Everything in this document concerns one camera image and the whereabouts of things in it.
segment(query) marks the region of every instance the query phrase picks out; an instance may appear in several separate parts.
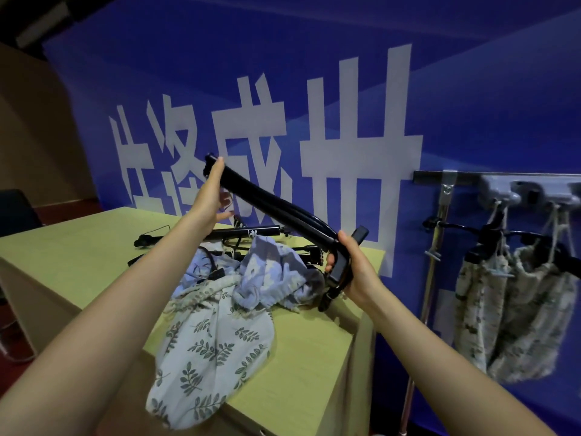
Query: brown wall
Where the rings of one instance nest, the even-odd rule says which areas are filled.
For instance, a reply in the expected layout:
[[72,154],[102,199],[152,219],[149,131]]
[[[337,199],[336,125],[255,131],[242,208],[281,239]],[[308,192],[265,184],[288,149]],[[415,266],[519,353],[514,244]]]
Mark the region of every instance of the brown wall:
[[0,189],[33,206],[95,196],[67,93],[44,62],[0,44]]

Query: left hand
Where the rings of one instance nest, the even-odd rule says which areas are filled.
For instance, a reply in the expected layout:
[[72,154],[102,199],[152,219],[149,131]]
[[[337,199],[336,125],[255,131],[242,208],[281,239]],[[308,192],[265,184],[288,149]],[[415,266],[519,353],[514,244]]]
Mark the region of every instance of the left hand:
[[191,212],[200,221],[204,237],[211,233],[216,223],[228,219],[233,214],[232,211],[218,212],[232,203],[230,193],[222,191],[220,188],[220,178],[223,171],[224,158],[219,157],[212,167],[208,180],[198,191],[196,200],[192,205]]

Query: forearm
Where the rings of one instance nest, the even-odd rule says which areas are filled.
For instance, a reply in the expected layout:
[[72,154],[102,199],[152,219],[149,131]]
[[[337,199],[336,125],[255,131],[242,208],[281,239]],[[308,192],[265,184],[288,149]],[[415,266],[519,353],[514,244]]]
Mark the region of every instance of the forearm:
[[90,434],[202,239],[190,212],[87,306],[0,401],[4,434]]
[[554,435],[530,410],[420,322],[385,287],[366,308],[453,436]]

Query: right hand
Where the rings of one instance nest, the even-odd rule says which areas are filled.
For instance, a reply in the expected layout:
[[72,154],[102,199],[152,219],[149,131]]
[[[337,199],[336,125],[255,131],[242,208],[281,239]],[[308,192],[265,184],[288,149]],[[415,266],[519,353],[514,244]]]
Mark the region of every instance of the right hand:
[[[342,230],[339,231],[338,237],[339,242],[345,245],[351,255],[351,268],[353,270],[353,280],[345,287],[344,293],[357,306],[365,310],[373,298],[373,293],[378,288],[383,287],[383,284],[356,240]],[[335,256],[330,253],[327,256],[325,272],[329,272],[334,264]]]

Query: metal pole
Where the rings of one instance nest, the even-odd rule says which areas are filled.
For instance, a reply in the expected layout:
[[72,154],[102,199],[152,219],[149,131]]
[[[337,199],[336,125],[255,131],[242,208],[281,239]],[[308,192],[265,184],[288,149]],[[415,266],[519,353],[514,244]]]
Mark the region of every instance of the metal pole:
[[[440,198],[438,202],[438,217],[446,222],[448,218],[448,210],[452,202],[452,193],[454,192],[454,185],[456,183],[457,172],[452,170],[444,170],[441,175]],[[434,294],[434,275],[436,272],[436,263],[440,261],[439,250],[444,237],[444,228],[440,225],[434,229],[432,237],[432,246],[426,251],[429,256],[430,264],[428,267],[428,275],[426,276],[426,286],[424,290],[424,301],[422,304],[422,312],[419,316],[421,322],[428,325],[430,317],[430,310],[432,308],[433,294]],[[407,436],[407,425],[410,420],[411,403],[414,399],[415,384],[410,378],[407,382],[407,389],[405,390],[405,400],[403,404],[402,420],[400,422],[400,430],[398,436]]]

